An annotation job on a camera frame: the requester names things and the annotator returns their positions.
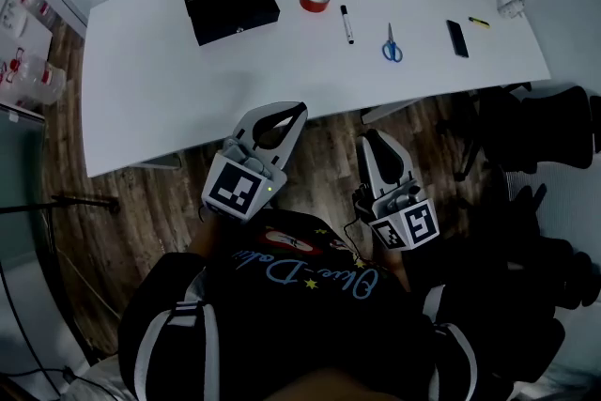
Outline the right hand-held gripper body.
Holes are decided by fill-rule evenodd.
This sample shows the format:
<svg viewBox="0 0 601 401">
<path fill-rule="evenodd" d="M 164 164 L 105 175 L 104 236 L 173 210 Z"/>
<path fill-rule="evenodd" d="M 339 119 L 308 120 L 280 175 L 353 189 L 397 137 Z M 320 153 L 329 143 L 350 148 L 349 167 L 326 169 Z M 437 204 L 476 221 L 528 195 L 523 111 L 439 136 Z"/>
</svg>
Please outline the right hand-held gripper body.
<svg viewBox="0 0 601 401">
<path fill-rule="evenodd" d="M 387 250 L 413 250 L 439 235 L 433 201 L 410 180 L 375 199 L 366 185 L 352 195 L 355 212 Z"/>
</svg>

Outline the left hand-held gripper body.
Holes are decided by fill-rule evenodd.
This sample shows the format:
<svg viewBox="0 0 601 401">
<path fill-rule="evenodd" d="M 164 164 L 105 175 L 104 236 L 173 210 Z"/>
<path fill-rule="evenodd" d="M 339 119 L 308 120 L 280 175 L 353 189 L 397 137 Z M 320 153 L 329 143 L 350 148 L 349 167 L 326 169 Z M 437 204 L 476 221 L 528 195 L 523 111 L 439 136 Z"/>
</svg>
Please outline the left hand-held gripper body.
<svg viewBox="0 0 601 401">
<path fill-rule="evenodd" d="M 252 149 L 227 137 L 215 154 L 202 191 L 209 209 L 248 223 L 285 185 L 283 158 L 277 149 Z"/>
</svg>

